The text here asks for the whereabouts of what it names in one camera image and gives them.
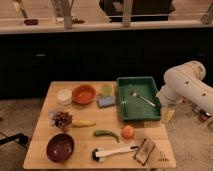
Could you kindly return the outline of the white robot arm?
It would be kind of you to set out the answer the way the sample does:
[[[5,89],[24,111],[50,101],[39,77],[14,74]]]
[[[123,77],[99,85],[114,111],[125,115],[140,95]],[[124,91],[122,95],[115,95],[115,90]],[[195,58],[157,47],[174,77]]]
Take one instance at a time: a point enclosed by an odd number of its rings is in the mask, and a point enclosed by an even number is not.
[[[203,82],[206,69],[199,61],[174,66],[164,73],[164,85],[156,97],[161,103],[161,120],[167,123],[176,107],[186,98],[198,108],[213,114],[213,87]]]

